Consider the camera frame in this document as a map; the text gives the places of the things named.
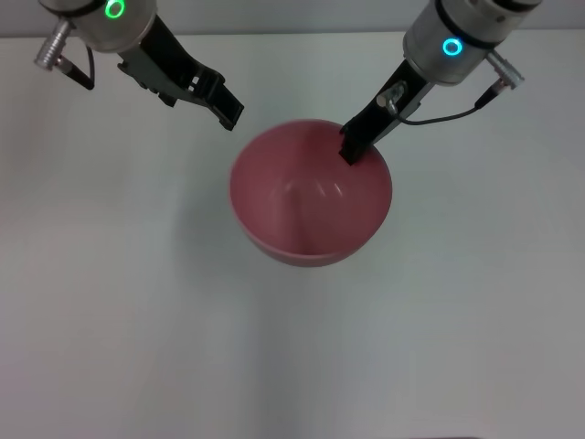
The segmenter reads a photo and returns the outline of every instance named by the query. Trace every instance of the pink bowl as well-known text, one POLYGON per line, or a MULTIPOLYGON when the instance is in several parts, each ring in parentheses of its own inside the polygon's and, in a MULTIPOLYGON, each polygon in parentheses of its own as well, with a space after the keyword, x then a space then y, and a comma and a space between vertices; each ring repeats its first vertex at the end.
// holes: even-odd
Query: pink bowl
POLYGON ((229 197, 241 227, 272 258, 302 267, 339 262, 374 236, 392 200, 376 148, 349 166, 341 126, 294 121, 256 137, 231 170, 229 197))

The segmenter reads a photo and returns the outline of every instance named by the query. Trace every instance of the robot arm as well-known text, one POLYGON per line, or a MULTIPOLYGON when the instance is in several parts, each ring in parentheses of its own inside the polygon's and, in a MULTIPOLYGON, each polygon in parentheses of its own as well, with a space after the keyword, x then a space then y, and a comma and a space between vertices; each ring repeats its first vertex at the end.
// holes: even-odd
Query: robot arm
POLYGON ((542 0, 430 0, 404 37, 405 61, 376 98, 349 121, 341 156, 350 165, 400 123, 421 125, 457 119, 483 108, 522 75, 495 48, 542 0), (455 86, 484 60, 500 79, 469 112, 430 121, 411 122, 420 101, 435 85, 455 86))
POLYGON ((225 79, 181 47, 156 14, 156 0, 39 0, 58 23, 35 62, 54 67, 88 89, 88 78, 62 55, 67 37, 75 30, 91 50, 117 53, 120 70, 173 107, 177 100, 209 108, 227 130, 232 130, 244 107, 225 87, 225 79))

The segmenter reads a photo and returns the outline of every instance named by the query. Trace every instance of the bowl rim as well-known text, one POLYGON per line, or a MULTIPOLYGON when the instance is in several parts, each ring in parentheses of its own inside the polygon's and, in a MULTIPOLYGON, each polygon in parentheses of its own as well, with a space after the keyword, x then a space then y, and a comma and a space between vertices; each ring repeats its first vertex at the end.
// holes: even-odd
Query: bowl rim
POLYGON ((361 249, 364 245, 366 245, 376 235, 376 233, 378 233, 380 227, 382 227, 382 225, 386 221, 386 218, 388 217, 388 213, 390 212, 390 207, 392 206, 392 199, 393 199, 393 195, 394 195, 394 185, 392 182, 392 175, 391 175, 390 169, 388 167, 388 162, 386 160, 384 160, 384 157, 382 156, 382 154, 373 145, 370 146, 370 149, 372 151, 374 151, 374 153, 377 154, 382 159, 382 163, 384 163, 384 165, 386 166, 386 169, 388 171, 388 180, 389 180, 389 184, 390 184, 390 200, 388 202, 388 210, 386 211, 386 214, 384 215, 384 219, 382 220, 380 225, 373 232, 369 233, 367 236, 367 239, 364 241, 364 243, 357 248, 348 246, 347 249, 339 250, 337 252, 324 253, 324 254, 301 254, 301 253, 292 253, 292 252, 280 250, 280 249, 277 249, 276 247, 270 245, 269 243, 261 240, 260 238, 258 238, 256 236, 256 234, 253 233, 248 228, 248 226, 246 226, 246 224, 244 224, 244 222, 240 219, 238 212, 236 211, 236 207, 234 205, 234 199, 232 197, 231 182, 232 182, 232 178, 234 175, 234 169, 236 168, 236 165, 238 164, 239 160, 243 156, 244 152, 248 149, 248 147, 251 144, 253 144, 257 140, 261 139, 264 135, 270 134, 272 131, 278 130, 279 128, 282 128, 283 126, 286 126, 286 125, 292 125, 295 123, 304 123, 304 122, 321 122, 321 123, 327 123, 329 125, 338 126, 339 128, 342 127, 342 125, 340 125, 339 123, 327 121, 325 119, 294 119, 292 121, 288 121, 288 122, 279 123, 277 125, 274 125, 272 128, 269 128, 268 130, 263 131, 262 133, 254 136, 250 141, 248 141, 246 143, 246 145, 238 153, 236 160, 234 160, 234 163, 231 165, 231 168, 229 169, 229 184, 228 184, 228 186, 229 186, 229 206, 231 207, 231 210, 232 210, 234 216, 236 217, 236 221, 241 226, 241 228, 243 228, 243 230, 246 232, 246 235, 248 235, 248 237, 251 240, 253 240, 254 243, 256 243, 257 245, 260 245, 262 248, 266 249, 269 252, 276 253, 276 254, 283 256, 285 258, 297 259, 297 260, 302 260, 302 261, 319 261, 322 259, 329 259, 329 258, 338 257, 339 255, 346 254, 346 253, 353 254, 353 253, 357 252, 359 249, 361 249))

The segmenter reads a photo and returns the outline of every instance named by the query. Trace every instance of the silver connector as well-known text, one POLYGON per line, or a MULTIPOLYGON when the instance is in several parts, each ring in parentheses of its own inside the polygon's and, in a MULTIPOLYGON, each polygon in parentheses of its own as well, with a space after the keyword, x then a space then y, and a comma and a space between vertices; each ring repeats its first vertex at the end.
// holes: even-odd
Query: silver connector
POLYGON ((35 64, 43 70, 53 70, 65 48, 67 37, 72 28, 73 25, 66 18, 61 18, 53 29, 53 33, 47 37, 40 48, 35 58, 35 64))
POLYGON ((510 87, 512 90, 518 87, 524 82, 524 77, 520 74, 516 68, 497 53, 492 50, 487 54, 487 61, 494 67, 496 73, 504 81, 505 85, 510 87))
POLYGON ((388 109, 391 114, 398 114, 399 111, 396 104, 404 96, 404 93, 406 93, 406 82, 402 80, 381 92, 376 97, 376 103, 378 107, 388 109))

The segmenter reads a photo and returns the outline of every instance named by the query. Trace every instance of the cable connector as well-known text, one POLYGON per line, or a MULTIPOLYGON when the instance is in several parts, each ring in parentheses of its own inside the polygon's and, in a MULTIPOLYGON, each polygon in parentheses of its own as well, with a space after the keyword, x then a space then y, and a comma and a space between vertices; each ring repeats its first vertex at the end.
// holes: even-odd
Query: cable connector
POLYGON ((495 72, 499 75, 504 84, 512 90, 524 82, 522 74, 507 59, 502 58, 502 56, 495 50, 488 53, 485 58, 487 59, 487 62, 494 67, 495 72))

